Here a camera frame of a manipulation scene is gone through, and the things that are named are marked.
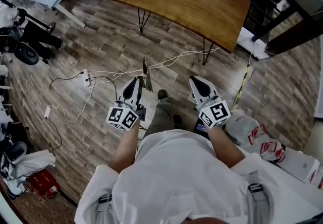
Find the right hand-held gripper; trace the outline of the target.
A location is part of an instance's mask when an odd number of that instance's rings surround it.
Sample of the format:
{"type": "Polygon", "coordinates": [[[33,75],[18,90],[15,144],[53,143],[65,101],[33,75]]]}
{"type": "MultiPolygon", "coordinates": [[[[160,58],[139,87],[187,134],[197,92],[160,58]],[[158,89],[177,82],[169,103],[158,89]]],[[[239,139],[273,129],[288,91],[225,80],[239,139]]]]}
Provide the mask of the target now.
{"type": "Polygon", "coordinates": [[[230,118],[231,113],[227,102],[222,100],[210,81],[202,77],[190,76],[189,86],[197,104],[198,117],[209,129],[224,124],[230,118]]]}

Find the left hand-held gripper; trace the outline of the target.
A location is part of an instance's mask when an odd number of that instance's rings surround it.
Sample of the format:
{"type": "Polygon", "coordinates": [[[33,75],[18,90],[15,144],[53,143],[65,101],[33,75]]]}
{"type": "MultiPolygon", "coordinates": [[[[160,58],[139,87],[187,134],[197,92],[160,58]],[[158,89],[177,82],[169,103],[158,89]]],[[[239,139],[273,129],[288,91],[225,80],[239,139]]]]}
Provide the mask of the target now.
{"type": "Polygon", "coordinates": [[[146,78],[138,76],[128,81],[120,90],[117,100],[110,107],[106,122],[113,127],[130,131],[138,121],[145,121],[146,108],[140,104],[146,78]]]}

